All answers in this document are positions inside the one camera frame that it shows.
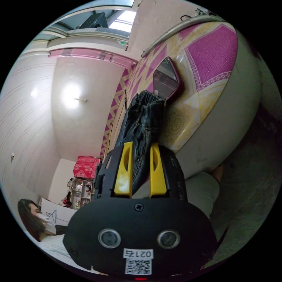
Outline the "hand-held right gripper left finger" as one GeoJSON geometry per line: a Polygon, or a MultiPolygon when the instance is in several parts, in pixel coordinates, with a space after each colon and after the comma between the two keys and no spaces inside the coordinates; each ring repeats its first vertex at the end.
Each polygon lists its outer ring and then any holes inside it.
{"type": "Polygon", "coordinates": [[[132,197],[133,142],[126,142],[118,166],[114,193],[117,197],[132,197]]]}

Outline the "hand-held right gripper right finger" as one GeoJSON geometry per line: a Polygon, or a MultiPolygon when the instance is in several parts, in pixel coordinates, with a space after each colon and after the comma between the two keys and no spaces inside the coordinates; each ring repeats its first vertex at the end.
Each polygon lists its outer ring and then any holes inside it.
{"type": "Polygon", "coordinates": [[[159,145],[154,143],[150,149],[150,197],[164,196],[165,194],[166,182],[159,145]]]}

